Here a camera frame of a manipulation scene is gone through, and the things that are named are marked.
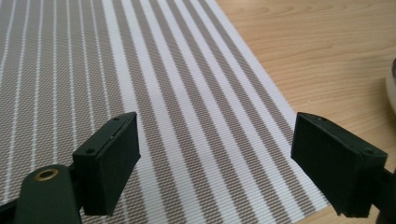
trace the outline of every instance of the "gray and white striped fabric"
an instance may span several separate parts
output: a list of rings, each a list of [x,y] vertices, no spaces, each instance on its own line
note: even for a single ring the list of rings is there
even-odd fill
[[[327,205],[290,159],[294,112],[214,0],[0,0],[2,203],[111,117],[142,159],[113,217],[291,223]]]

